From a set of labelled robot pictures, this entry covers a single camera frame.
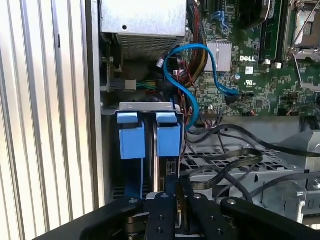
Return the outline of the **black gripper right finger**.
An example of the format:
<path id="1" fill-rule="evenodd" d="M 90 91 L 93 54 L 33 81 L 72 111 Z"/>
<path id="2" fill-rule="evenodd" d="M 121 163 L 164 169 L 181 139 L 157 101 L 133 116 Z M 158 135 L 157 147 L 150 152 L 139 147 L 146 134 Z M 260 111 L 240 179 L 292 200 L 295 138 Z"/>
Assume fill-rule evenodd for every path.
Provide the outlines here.
<path id="1" fill-rule="evenodd" d="M 207 240 L 318 240 L 320 232 L 236 197 L 220 204 L 195 193 L 190 177 L 179 179 L 192 217 Z"/>

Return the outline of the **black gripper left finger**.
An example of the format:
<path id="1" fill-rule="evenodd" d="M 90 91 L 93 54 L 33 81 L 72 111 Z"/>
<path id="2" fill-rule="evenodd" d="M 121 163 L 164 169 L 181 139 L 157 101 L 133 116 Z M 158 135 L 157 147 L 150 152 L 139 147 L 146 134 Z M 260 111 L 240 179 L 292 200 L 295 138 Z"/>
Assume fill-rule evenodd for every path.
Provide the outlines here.
<path id="1" fill-rule="evenodd" d="M 124 196 L 38 237 L 40 240 L 173 240 L 176 175 L 145 200 Z"/>

